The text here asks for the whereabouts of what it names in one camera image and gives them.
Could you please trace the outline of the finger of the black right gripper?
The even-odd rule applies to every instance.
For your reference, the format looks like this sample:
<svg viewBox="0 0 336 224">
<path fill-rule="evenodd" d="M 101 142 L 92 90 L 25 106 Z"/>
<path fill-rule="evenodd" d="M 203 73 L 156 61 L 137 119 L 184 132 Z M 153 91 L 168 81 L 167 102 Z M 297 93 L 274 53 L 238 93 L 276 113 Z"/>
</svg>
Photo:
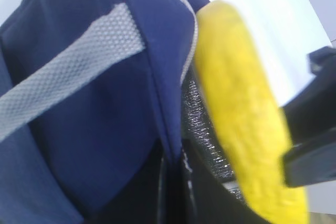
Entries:
<svg viewBox="0 0 336 224">
<path fill-rule="evenodd" d="M 290 188 L 335 180 L 335 127 L 320 133 L 290 129 L 291 146 L 281 157 Z"/>
<path fill-rule="evenodd" d="M 308 54 L 312 81 L 283 106 L 293 146 L 288 153 L 335 147 L 335 48 Z"/>
</svg>

